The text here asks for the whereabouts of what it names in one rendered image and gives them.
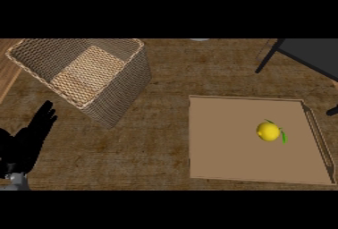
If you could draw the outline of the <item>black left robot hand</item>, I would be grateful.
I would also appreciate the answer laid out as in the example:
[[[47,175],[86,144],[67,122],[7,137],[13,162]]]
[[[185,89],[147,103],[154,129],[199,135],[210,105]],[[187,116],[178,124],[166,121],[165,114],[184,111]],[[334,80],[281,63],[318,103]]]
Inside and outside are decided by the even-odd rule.
[[[27,126],[19,129],[14,136],[0,128],[0,179],[32,170],[55,119],[52,103],[45,100]]]

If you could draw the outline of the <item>yellow lemon with green leaf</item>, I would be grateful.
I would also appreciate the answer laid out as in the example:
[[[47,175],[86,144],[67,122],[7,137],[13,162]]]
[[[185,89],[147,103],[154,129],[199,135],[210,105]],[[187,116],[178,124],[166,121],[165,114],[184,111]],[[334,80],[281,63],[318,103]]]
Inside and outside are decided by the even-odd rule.
[[[286,143],[287,137],[281,130],[281,127],[275,125],[275,123],[269,120],[265,120],[256,126],[256,136],[264,141],[274,141],[275,139],[281,139],[281,143]]]

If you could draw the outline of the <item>wooden plank panel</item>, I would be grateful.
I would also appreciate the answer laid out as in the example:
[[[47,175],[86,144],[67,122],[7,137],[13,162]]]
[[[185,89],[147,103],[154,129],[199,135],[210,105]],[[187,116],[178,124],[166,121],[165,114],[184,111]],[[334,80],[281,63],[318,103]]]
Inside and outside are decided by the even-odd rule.
[[[5,57],[7,49],[16,45],[19,38],[0,38],[0,103],[19,76],[20,69]]]

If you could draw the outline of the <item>woven wicker basket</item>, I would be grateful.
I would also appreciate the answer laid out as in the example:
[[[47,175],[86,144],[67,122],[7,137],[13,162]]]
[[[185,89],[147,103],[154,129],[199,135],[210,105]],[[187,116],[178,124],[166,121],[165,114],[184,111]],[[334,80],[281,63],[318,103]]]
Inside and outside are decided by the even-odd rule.
[[[106,128],[123,116],[148,81],[137,38],[24,38],[5,57]]]

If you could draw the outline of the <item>brown wooden tray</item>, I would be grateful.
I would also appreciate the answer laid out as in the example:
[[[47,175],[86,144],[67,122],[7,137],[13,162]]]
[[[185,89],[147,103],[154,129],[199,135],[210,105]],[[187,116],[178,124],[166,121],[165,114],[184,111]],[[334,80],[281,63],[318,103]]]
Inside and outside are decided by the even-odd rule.
[[[269,120],[286,134],[264,141]],[[330,151],[300,99],[188,97],[190,176],[255,182],[334,185]]]

